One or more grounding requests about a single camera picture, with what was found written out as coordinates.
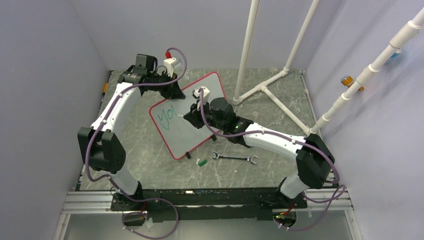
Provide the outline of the pink framed whiteboard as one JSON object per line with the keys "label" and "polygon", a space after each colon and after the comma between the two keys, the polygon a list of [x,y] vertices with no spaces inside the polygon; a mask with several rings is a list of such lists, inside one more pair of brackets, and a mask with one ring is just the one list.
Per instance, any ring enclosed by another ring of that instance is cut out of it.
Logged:
{"label": "pink framed whiteboard", "polygon": [[181,160],[186,152],[196,149],[213,135],[205,126],[197,129],[183,117],[176,116],[190,111],[190,106],[196,103],[192,92],[199,87],[210,90],[209,101],[226,96],[219,74],[213,71],[183,87],[185,99],[163,99],[149,109],[150,118],[175,160]]}

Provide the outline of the green marker cap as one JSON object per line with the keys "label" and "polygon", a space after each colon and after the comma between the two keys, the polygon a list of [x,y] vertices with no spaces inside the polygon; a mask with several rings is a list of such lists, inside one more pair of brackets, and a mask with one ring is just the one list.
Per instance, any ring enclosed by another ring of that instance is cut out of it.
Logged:
{"label": "green marker cap", "polygon": [[207,160],[207,159],[205,159],[205,160],[199,161],[199,162],[197,163],[197,165],[198,165],[198,166],[203,166],[203,165],[205,165],[207,162],[208,162],[208,160]]}

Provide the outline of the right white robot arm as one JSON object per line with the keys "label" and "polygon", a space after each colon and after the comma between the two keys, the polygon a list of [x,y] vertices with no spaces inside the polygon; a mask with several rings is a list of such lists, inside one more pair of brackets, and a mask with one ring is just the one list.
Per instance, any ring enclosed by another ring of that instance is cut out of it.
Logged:
{"label": "right white robot arm", "polygon": [[221,136],[234,144],[258,147],[294,160],[296,172],[282,180],[275,194],[282,208],[289,207],[308,189],[321,189],[330,172],[336,171],[335,159],[319,135],[295,136],[265,128],[236,115],[223,97],[193,103],[183,118],[197,129],[221,130]]}

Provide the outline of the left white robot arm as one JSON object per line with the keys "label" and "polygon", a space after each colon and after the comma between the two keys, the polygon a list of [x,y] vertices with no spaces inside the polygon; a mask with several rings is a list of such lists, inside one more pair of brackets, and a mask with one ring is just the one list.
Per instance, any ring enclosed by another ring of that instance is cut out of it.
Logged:
{"label": "left white robot arm", "polygon": [[108,179],[131,210],[143,205],[143,187],[125,166],[126,151],[119,134],[130,111],[145,92],[158,92],[164,99],[185,99],[178,84],[181,77],[175,69],[186,64],[186,58],[173,57],[169,51],[162,64],[154,56],[137,54],[135,64],[119,76],[115,92],[103,112],[90,127],[81,127],[77,133],[88,179],[91,182]]}

